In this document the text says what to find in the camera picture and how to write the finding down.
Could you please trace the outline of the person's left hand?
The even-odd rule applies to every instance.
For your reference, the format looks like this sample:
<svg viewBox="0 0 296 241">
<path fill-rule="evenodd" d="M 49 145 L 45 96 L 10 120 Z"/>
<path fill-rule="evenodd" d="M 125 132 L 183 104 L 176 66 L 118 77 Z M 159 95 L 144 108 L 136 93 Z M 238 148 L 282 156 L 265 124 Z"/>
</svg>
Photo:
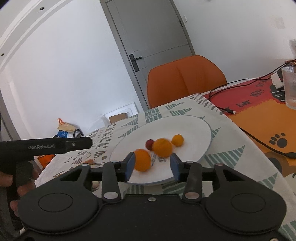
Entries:
<svg viewBox="0 0 296 241">
<path fill-rule="evenodd" d="M 27 180 L 26 184 L 16 188 L 13 183 L 13 176 L 1 172 L 1 188 L 4 188 L 6 190 L 10 218 L 16 219 L 17 217 L 19 217 L 19 199 L 23 197 L 25 194 L 27 194 L 29 191 L 34 190 L 36 188 L 35 180 L 38 177 L 38 171 L 35 168 L 33 168 L 32 173 L 30 174 L 30 178 Z"/>
</svg>

